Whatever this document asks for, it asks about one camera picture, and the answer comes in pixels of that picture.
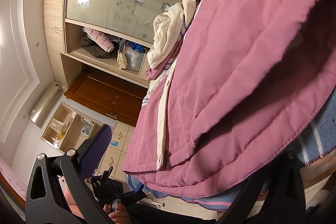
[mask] pink blanket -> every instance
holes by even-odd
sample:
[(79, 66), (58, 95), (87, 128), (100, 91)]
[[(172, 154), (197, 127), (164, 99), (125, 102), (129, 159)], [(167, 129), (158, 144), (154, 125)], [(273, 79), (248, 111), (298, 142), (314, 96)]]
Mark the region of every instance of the pink blanket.
[(166, 152), (157, 150), (163, 79), (123, 170), (150, 189), (201, 198), (270, 162), (335, 87), (335, 17), (335, 0), (202, 0), (169, 83)]

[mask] finger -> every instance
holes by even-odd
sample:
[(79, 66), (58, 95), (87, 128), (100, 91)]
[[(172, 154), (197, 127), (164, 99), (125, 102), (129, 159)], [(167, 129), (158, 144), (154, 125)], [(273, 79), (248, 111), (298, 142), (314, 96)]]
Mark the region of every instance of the finger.
[(105, 206), (104, 206), (104, 212), (107, 213), (107, 214), (110, 213), (110, 207), (109, 207), (109, 205), (105, 204)]
[(126, 211), (115, 211), (113, 213), (109, 214), (109, 217), (114, 219), (114, 218), (118, 218), (118, 217), (128, 217), (128, 213)]
[(122, 211), (126, 211), (126, 207), (121, 203), (117, 204), (117, 209), (122, 210)]
[(130, 223), (129, 217), (118, 217), (118, 218), (112, 218), (114, 223)]

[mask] blue blanket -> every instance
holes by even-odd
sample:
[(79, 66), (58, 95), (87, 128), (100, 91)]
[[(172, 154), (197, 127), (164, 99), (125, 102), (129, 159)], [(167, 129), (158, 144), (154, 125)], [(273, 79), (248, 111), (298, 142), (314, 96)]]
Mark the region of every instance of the blue blanket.
[[(336, 148), (336, 92), (335, 90), (330, 95), (329, 99), (318, 112), (314, 120), (305, 128), (300, 136), (294, 140), (288, 150), (293, 151), (302, 166), (308, 165), (322, 156), (330, 153)], [(127, 182), (131, 189), (135, 189), (139, 181), (136, 178), (127, 176)], [(188, 203), (198, 203), (214, 211), (225, 211), (238, 195), (242, 183), (234, 187), (208, 198), (192, 199), (180, 197)], [(156, 198), (164, 198), (165, 193), (150, 190), (145, 188), (145, 191), (150, 191)]]

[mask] wooden door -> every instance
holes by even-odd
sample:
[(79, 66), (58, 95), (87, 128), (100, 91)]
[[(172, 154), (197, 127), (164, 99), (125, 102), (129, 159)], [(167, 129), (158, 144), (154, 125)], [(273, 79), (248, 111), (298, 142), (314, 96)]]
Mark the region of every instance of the wooden door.
[(146, 89), (103, 72), (83, 73), (65, 96), (114, 120), (136, 126)]

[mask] door handle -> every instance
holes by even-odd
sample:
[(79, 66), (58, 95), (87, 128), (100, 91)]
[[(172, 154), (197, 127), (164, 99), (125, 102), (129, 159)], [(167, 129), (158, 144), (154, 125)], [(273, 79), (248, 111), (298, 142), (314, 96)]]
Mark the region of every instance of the door handle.
[(115, 115), (115, 114), (113, 114), (113, 113), (107, 113), (106, 116), (107, 116), (107, 117), (110, 117), (110, 118), (112, 118), (112, 119), (118, 119), (118, 115)]

